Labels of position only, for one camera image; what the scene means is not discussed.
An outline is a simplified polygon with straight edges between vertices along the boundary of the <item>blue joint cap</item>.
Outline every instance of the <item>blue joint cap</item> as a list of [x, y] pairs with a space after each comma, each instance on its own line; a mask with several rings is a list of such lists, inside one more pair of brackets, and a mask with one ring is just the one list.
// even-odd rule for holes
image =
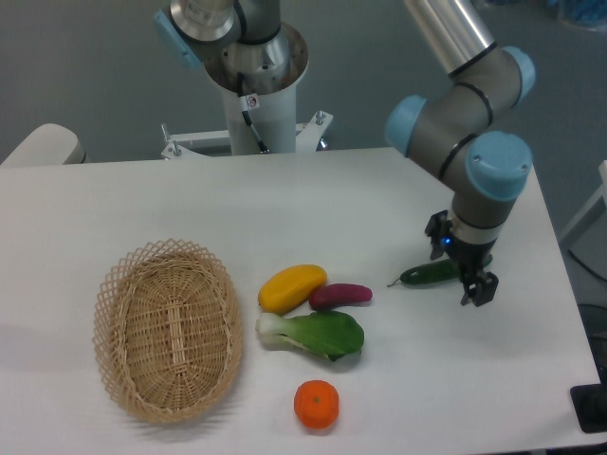
[[385, 138], [391, 146], [405, 157], [409, 154], [409, 142], [421, 110], [428, 102], [425, 98], [412, 95], [401, 101], [386, 122]]
[[521, 71], [521, 95], [516, 101], [519, 103], [535, 84], [535, 65], [531, 58], [518, 47], [507, 46], [502, 49], [514, 58]]
[[523, 192], [532, 165], [527, 144], [501, 131], [474, 139], [466, 156], [466, 172], [474, 188], [501, 202], [516, 199]]
[[173, 54], [173, 57], [186, 68], [197, 68], [202, 64], [192, 50], [186, 45], [169, 18], [159, 11], [154, 15], [154, 26], [158, 36]]

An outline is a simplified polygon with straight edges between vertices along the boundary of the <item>robotic arm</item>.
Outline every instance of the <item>robotic arm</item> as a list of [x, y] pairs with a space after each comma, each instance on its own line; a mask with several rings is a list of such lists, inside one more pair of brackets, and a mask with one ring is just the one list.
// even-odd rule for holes
[[233, 155], [295, 152], [307, 47], [281, 22], [280, 0], [171, 0], [155, 26], [182, 64], [204, 63], [223, 97]]
[[465, 294], [480, 306], [493, 299], [497, 277], [483, 262], [523, 191], [531, 152], [518, 137], [481, 132], [516, 105], [535, 81], [531, 60], [500, 48], [467, 0], [404, 0], [453, 82], [433, 102], [403, 100], [386, 125], [387, 141], [454, 191], [451, 208], [426, 227], [431, 259], [447, 252]]
[[[498, 285], [483, 262], [532, 166], [529, 148], [518, 137], [481, 133], [524, 98], [535, 70], [523, 52], [495, 43], [469, 0], [404, 3], [453, 87], [433, 102], [403, 100], [388, 118], [386, 139], [454, 191], [451, 208], [433, 215], [426, 227], [431, 259], [447, 252], [460, 270], [462, 304], [472, 300], [480, 306], [493, 299]], [[172, 0], [155, 19], [160, 36], [185, 65], [205, 61], [227, 93], [226, 111], [226, 100], [241, 100], [241, 118], [230, 121], [227, 112], [233, 153], [266, 153], [266, 137], [274, 151], [294, 151], [294, 93], [288, 108], [272, 100], [284, 98], [303, 76], [307, 56], [301, 36], [281, 23], [280, 0]], [[260, 122], [248, 112], [250, 93], [270, 101], [269, 115], [257, 116], [268, 119], [259, 131], [253, 122]], [[242, 132], [244, 125], [250, 131]]]

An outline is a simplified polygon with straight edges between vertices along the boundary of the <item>green cucumber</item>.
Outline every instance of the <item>green cucumber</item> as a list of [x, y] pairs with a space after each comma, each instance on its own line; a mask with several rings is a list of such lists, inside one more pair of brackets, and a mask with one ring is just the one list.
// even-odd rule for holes
[[[493, 257], [489, 254], [485, 258], [483, 266], [488, 266], [492, 260]], [[405, 270], [400, 275], [400, 278], [388, 287], [396, 284], [398, 281], [408, 286], [424, 286], [457, 279], [459, 279], [457, 264], [451, 259], [444, 259]]]

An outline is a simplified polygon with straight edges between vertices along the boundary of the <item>wicker basket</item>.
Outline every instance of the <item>wicker basket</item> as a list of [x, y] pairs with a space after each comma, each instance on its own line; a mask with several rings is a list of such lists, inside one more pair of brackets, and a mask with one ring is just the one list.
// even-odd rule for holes
[[169, 240], [129, 253], [101, 285], [95, 353], [111, 398], [147, 422], [215, 403], [242, 355], [230, 276], [206, 248]]

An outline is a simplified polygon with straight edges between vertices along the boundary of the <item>cable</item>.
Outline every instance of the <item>cable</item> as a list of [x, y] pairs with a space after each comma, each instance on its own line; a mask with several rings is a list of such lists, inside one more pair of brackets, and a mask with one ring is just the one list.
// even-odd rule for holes
[[[243, 99], [245, 96], [244, 86], [245, 86], [245, 75], [241, 72], [238, 72], [236, 74], [236, 94], [238, 95], [239, 99]], [[267, 145], [264, 143], [264, 141], [259, 136], [259, 132], [257, 131], [257, 128], [255, 128], [255, 125], [253, 125], [253, 120], [250, 119], [250, 115], [248, 114], [248, 108], [247, 108], [246, 103], [243, 106], [242, 114], [243, 114], [243, 119], [245, 120], [245, 124], [249, 127], [250, 131], [253, 134], [253, 137], [255, 138], [255, 141], [257, 142], [257, 145], [259, 146], [259, 152], [262, 154], [269, 154], [269, 148], [267, 147]]]
[[571, 258], [576, 263], [578, 263], [578, 265], [581, 268], [583, 268], [584, 270], [586, 270], [590, 275], [592, 275], [593, 277], [595, 277], [600, 282], [607, 282], [607, 278], [603, 277], [602, 275], [599, 275], [592, 268], [590, 268], [588, 265], [586, 265], [586, 263], [582, 259], [580, 259], [578, 256], [576, 256], [576, 254], [571, 249], [567, 249], [567, 252], [569, 253], [569, 256], [571, 256]]
[[578, 303], [578, 306], [582, 306], [584, 308], [598, 308], [599, 310], [607, 311], [607, 304], [605, 306], [602, 306], [596, 303]]

